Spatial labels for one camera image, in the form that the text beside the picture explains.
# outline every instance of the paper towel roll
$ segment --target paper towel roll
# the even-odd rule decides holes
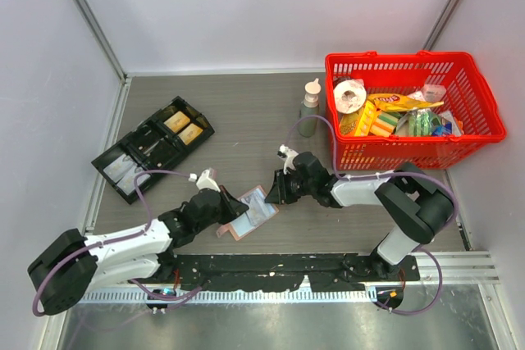
[[[340,82],[334,89],[334,99],[337,111],[341,114],[356,112],[367,100],[367,91],[363,86],[363,80]]]

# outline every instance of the red object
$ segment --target red object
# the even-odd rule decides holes
[[[445,104],[463,122],[458,137],[344,136],[334,103],[334,79],[363,79],[367,93],[410,94],[424,84],[444,85]],[[473,57],[466,52],[378,55],[377,52],[332,53],[326,57],[326,118],[336,131],[338,170],[383,170],[411,161],[422,168],[445,169],[488,143],[502,141],[507,131],[494,96]]]
[[[175,291],[180,284],[179,270],[176,269],[173,273],[175,274],[175,283],[173,284],[173,291]]]

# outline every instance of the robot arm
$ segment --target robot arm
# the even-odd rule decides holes
[[[380,277],[396,272],[409,253],[420,244],[430,243],[454,210],[444,191],[429,180],[402,175],[390,179],[388,175],[384,178],[378,175],[369,180],[352,180],[347,175],[347,179],[341,180],[329,174],[310,152],[297,153],[281,146],[277,154],[285,161],[285,167],[275,171],[266,198],[268,203],[291,204],[311,195],[324,207],[355,204],[385,207],[395,227],[371,254],[371,269]],[[395,172],[424,174],[411,163],[403,164]]]
[[[35,289],[62,259],[73,252],[100,242],[129,236],[118,243],[94,247],[65,264],[48,282],[42,297],[47,315],[55,315],[75,305],[85,293],[134,278],[165,280],[173,271],[171,250],[190,243],[195,235],[214,223],[226,224],[249,207],[233,198],[212,178],[210,170],[197,180],[199,192],[179,208],[154,219],[144,229],[83,237],[78,229],[60,235],[28,268]]]

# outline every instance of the white wall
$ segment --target white wall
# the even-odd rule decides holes
[[[89,0],[126,71],[322,67],[416,52],[446,0]]]
[[[72,0],[0,15],[0,348],[34,349],[27,266],[84,216],[119,84]]]
[[[516,328],[525,321],[525,0],[463,0],[437,50],[470,52],[499,104],[509,135],[455,166],[468,229],[495,259]]]

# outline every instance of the spray bottle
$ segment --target spray bottle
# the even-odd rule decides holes
[[[304,95],[303,103],[301,104],[301,111],[299,117],[303,118],[308,115],[319,115],[319,93],[321,92],[321,85],[319,78],[313,82],[308,82],[304,85],[306,94]],[[299,123],[299,133],[303,137],[312,137],[315,134],[317,126],[317,118],[308,118]]]

